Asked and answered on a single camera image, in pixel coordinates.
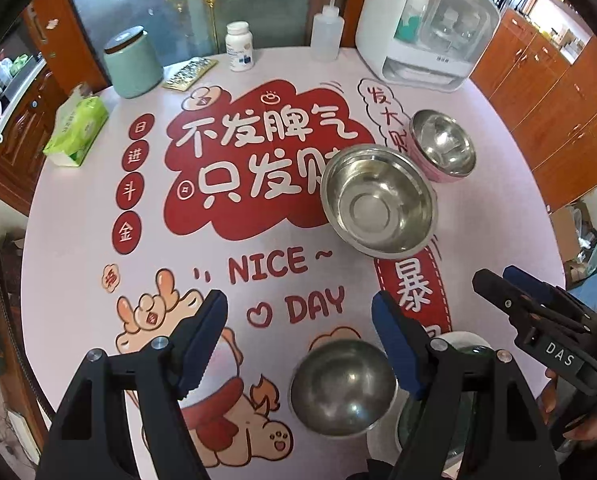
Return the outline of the person's right hand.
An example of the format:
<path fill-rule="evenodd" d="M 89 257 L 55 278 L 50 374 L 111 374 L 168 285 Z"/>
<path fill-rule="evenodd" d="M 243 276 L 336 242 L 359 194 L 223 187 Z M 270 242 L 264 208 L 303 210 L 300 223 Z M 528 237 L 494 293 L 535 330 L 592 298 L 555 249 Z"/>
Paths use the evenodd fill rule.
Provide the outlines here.
<path fill-rule="evenodd" d="M 576 443 L 597 443 L 597 396 L 586 396 L 549 368 L 548 383 L 537 397 L 552 447 L 564 452 Z"/>

